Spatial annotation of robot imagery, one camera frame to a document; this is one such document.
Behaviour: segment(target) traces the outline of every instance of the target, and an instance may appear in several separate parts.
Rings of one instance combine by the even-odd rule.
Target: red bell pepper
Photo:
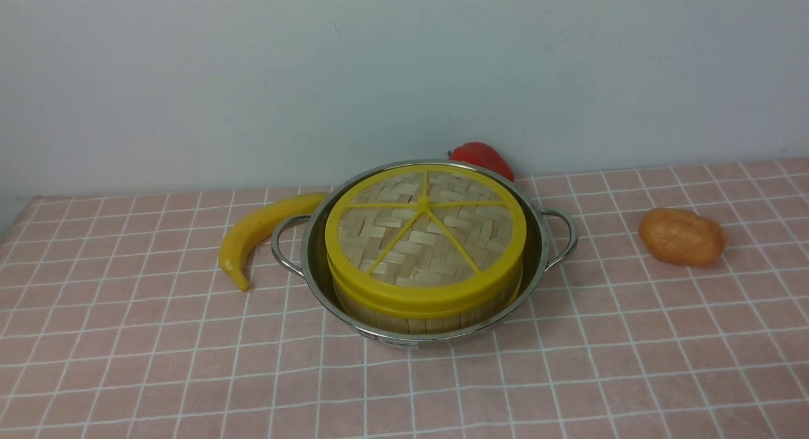
[[[450,160],[476,165],[508,178],[514,182],[514,171],[497,150],[482,142],[468,142],[449,152]]]

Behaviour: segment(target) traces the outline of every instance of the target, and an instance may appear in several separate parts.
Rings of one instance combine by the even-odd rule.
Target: toy fruit
[[[514,171],[497,150],[482,142],[468,142],[449,153],[450,160],[476,165],[514,182]]]
[[[219,266],[222,271],[231,276],[239,289],[247,292],[250,289],[250,280],[242,271],[250,252],[272,235],[275,226],[281,221],[314,212],[326,196],[326,193],[296,195],[271,203],[243,217],[228,230],[222,240],[219,248]]]
[[[638,228],[651,254],[666,263],[710,265],[727,245],[725,232],[716,221],[675,208],[653,208]]]

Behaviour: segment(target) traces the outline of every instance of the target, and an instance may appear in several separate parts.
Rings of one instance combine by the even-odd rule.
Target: metal pot
[[[340,302],[335,295],[332,272],[329,269],[329,263],[327,262],[326,245],[324,241],[324,228],[326,226],[326,219],[329,217],[329,212],[331,212],[334,204],[341,197],[341,195],[356,185],[356,183],[360,183],[365,178],[381,172],[407,165],[452,165],[463,169],[469,169],[469,171],[476,171],[480,174],[494,178],[497,180],[497,182],[500,182],[503,186],[505,186],[506,189],[508,189],[509,192],[511,192],[511,194],[514,195],[518,203],[520,203],[520,207],[525,213],[526,223],[528,223],[528,235],[526,236],[525,250],[523,252],[523,278],[520,284],[520,289],[518,289],[518,297],[516,300],[514,300],[514,302],[509,304],[508,307],[505,307],[505,309],[493,317],[486,319],[486,321],[482,321],[481,323],[474,324],[470,327],[453,330],[453,332],[435,335],[403,335],[367,326],[366,324],[360,323],[358,320],[350,317],[341,309]],[[549,241],[551,236],[549,234],[548,225],[545,223],[544,217],[546,215],[561,218],[569,229],[569,240],[567,247],[550,261],[548,259],[550,247]],[[309,226],[307,226],[307,229],[303,234],[303,241],[301,242],[301,265],[298,266],[295,263],[292,263],[289,258],[286,258],[285,255],[281,254],[280,237],[281,233],[285,229],[307,221]],[[289,218],[283,223],[280,223],[271,237],[272,255],[274,255],[278,263],[286,267],[286,269],[288,269],[290,272],[303,277],[317,300],[320,301],[320,303],[323,304],[323,306],[326,307],[330,313],[340,318],[342,321],[348,324],[349,327],[356,330],[356,332],[361,336],[368,339],[378,340],[379,342],[390,346],[404,347],[405,349],[419,349],[419,347],[425,347],[429,344],[443,343],[449,340],[468,337],[474,332],[478,332],[478,330],[483,330],[495,323],[498,323],[499,321],[502,321],[503,318],[516,310],[517,307],[520,307],[520,305],[531,296],[534,289],[537,288],[538,282],[540,282],[544,272],[563,261],[564,258],[566,258],[575,249],[577,244],[578,229],[576,228],[573,219],[566,213],[552,208],[541,208],[540,210],[537,210],[531,206],[528,198],[520,193],[514,187],[514,184],[506,180],[506,178],[500,177],[500,175],[495,174],[492,171],[488,171],[487,169],[482,169],[474,165],[459,162],[448,162],[447,160],[411,160],[410,162],[399,162],[384,165],[382,167],[372,169],[371,171],[359,174],[357,177],[343,183],[341,186],[339,186],[339,188],[336,188],[335,191],[333,191],[332,194],[329,195],[329,197],[327,197],[326,200],[320,204],[320,206],[318,206],[312,215],[298,215],[297,217]]]

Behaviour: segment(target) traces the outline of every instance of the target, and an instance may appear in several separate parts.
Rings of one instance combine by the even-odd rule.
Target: pot label
[[[387,344],[388,346],[398,347],[399,349],[418,349],[417,343],[410,341],[399,341],[399,339],[379,338],[379,342]]]

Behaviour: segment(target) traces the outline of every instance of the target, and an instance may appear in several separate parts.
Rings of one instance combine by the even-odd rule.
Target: yellow banana
[[[271,203],[243,217],[228,230],[219,248],[219,266],[230,275],[239,289],[247,292],[250,280],[243,273],[250,252],[261,241],[272,235],[281,221],[295,215],[305,215],[315,211],[326,199],[326,193],[296,195],[289,199]]]

